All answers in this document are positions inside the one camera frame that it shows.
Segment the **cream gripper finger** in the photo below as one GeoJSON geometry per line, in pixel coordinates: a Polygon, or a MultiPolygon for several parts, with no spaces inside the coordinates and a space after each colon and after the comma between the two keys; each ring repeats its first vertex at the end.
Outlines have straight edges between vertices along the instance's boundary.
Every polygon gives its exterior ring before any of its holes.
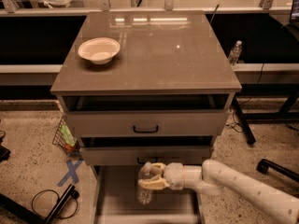
{"type": "Polygon", "coordinates": [[[162,175],[166,165],[161,162],[155,162],[150,166],[150,172],[154,175],[162,175]]]}
{"type": "Polygon", "coordinates": [[[167,181],[160,176],[151,179],[139,179],[138,185],[143,189],[150,190],[162,190],[170,187],[167,181]]]}

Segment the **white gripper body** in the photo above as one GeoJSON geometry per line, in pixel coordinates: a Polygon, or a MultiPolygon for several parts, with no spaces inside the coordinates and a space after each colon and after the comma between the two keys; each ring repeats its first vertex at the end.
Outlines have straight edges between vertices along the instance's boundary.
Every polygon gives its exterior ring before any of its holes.
{"type": "Polygon", "coordinates": [[[202,181],[202,168],[173,162],[165,167],[164,179],[172,190],[192,189],[197,191],[202,181]]]}

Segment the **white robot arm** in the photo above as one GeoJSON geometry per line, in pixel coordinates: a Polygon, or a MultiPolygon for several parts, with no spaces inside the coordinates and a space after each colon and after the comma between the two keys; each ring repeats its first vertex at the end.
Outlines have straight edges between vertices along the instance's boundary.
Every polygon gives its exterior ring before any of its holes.
{"type": "Polygon", "coordinates": [[[145,178],[138,179],[138,186],[142,189],[192,189],[199,194],[217,196],[226,187],[273,218],[277,224],[298,224],[298,198],[218,161],[205,160],[201,166],[147,162],[141,172],[146,174],[145,178]]]}

